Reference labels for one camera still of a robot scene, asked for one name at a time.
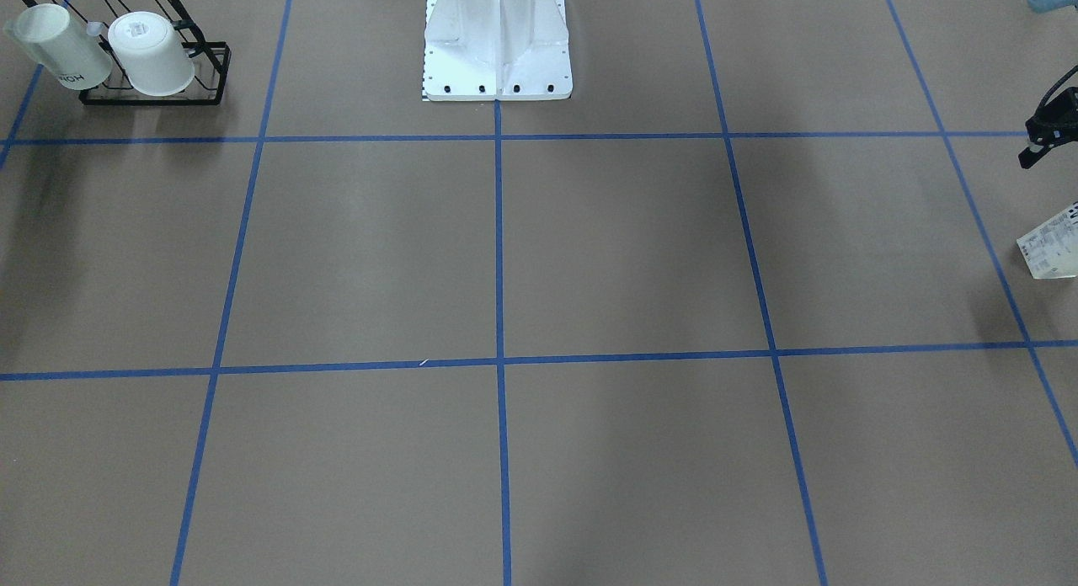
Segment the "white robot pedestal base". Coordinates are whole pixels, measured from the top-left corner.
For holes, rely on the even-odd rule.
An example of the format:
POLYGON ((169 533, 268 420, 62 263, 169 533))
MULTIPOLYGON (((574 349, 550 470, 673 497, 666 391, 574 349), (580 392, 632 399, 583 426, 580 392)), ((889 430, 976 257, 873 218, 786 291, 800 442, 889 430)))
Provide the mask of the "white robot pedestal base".
POLYGON ((573 95, 566 0, 426 0, 424 14, 423 99, 573 95))

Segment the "blue white milk carton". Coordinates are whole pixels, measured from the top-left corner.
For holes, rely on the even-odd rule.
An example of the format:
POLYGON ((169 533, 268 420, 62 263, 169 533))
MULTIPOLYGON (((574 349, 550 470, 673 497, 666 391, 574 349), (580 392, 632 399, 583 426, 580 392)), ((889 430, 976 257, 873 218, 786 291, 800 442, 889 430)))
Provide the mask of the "blue white milk carton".
POLYGON ((1072 203, 1044 224, 1015 240, 1035 280, 1073 279, 1077 276, 1077 203, 1072 203))

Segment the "white cup in rack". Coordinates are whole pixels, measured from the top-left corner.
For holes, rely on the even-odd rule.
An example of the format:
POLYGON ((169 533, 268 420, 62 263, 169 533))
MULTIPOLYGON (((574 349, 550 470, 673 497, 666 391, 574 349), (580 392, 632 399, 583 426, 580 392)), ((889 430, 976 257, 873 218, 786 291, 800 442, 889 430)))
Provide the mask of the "white cup in rack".
POLYGON ((29 58, 69 90, 88 90, 111 75, 113 60, 96 38, 63 6, 36 4, 3 25, 29 58))
POLYGON ((194 80, 194 64, 172 22, 155 12, 122 15, 109 26, 108 42, 135 90, 172 96, 194 80))

